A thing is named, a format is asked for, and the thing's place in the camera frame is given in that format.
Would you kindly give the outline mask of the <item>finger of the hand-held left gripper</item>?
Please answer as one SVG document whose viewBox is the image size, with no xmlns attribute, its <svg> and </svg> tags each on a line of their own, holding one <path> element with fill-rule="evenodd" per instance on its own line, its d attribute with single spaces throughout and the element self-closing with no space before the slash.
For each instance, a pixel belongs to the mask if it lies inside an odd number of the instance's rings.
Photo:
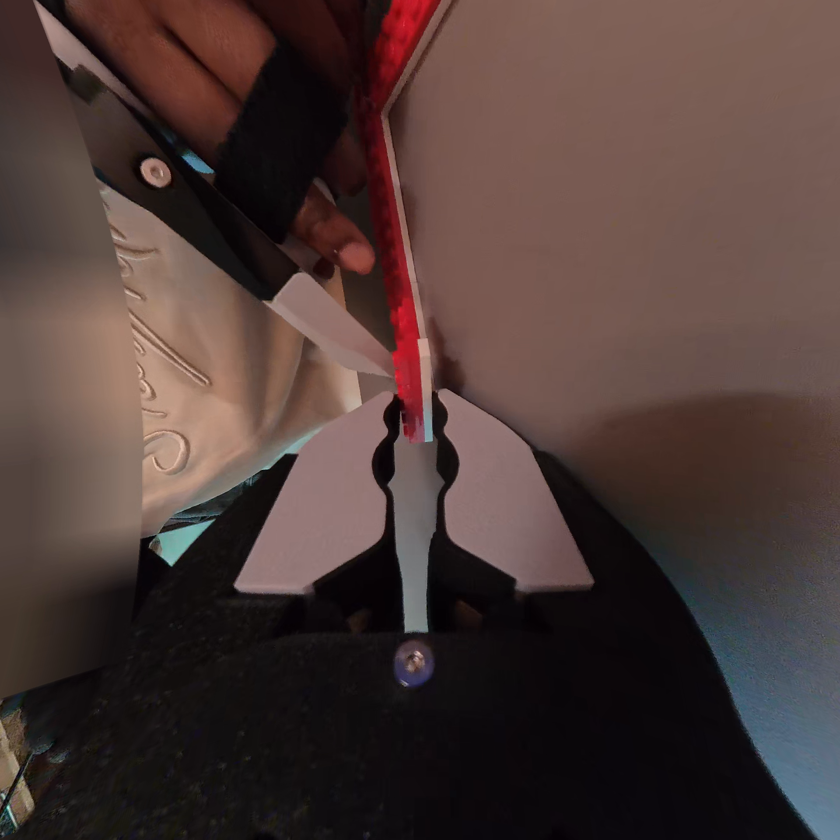
<svg viewBox="0 0 840 840">
<path fill-rule="evenodd" d="M 266 305 L 332 362 L 357 373 L 395 378 L 392 353 L 308 273 L 292 275 Z"/>
</svg>

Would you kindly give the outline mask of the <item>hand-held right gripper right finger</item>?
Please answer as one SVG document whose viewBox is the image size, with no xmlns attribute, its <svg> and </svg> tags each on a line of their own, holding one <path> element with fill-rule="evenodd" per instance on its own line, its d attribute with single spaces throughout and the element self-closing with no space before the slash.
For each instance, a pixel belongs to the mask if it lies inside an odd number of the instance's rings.
<svg viewBox="0 0 840 840">
<path fill-rule="evenodd" d="M 512 578 L 519 592 L 589 591 L 592 573 L 529 444 L 454 392 L 437 397 L 457 457 L 444 494 L 451 541 Z"/>
</svg>

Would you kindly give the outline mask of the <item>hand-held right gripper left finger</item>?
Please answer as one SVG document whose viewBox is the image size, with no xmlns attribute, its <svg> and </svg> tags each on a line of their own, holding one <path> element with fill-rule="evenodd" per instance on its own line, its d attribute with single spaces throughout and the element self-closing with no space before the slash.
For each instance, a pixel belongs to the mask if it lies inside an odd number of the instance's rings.
<svg viewBox="0 0 840 840">
<path fill-rule="evenodd" d="M 374 475 L 386 441 L 383 392 L 331 421 L 297 453 L 235 581 L 249 595 L 305 595 L 384 536 L 385 492 Z"/>
</svg>

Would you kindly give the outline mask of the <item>red and white brick assembly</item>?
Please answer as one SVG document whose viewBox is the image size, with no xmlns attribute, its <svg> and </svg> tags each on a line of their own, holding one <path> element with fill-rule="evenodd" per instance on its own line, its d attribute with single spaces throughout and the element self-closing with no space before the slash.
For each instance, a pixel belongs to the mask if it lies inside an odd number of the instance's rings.
<svg viewBox="0 0 840 840">
<path fill-rule="evenodd" d="M 369 51 L 354 116 L 364 149 L 374 240 L 395 338 L 393 364 L 405 437 L 434 438 L 432 353 L 408 233 L 391 110 L 441 25 L 450 1 L 394 1 Z"/>
</svg>

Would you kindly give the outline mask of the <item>grey desk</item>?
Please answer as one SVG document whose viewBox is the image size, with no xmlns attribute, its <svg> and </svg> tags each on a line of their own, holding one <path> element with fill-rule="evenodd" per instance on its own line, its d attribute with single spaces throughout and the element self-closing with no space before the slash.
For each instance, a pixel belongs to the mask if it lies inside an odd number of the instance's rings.
<svg viewBox="0 0 840 840">
<path fill-rule="evenodd" d="M 438 379 L 693 610 L 838 838 L 832 1 L 448 2 L 391 131 Z"/>
</svg>

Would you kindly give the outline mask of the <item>person's left hand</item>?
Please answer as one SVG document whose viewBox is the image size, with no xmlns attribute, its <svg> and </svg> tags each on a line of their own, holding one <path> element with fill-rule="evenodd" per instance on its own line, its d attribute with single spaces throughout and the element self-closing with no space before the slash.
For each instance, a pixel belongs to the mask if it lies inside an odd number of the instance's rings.
<svg viewBox="0 0 840 840">
<path fill-rule="evenodd" d="M 277 242 L 368 274 L 369 240 L 315 186 L 355 195 L 364 156 L 348 107 L 364 2 L 65 2 L 80 39 L 191 151 L 216 188 Z"/>
</svg>

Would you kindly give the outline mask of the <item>cream sweatshirt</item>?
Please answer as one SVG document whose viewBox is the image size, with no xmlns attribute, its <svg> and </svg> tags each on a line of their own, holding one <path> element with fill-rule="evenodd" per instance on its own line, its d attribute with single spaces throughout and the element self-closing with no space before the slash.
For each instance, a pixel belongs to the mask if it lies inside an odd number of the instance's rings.
<svg viewBox="0 0 840 840">
<path fill-rule="evenodd" d="M 98 180 L 140 382 L 141 536 L 295 453 L 361 404 L 358 375 Z"/>
</svg>

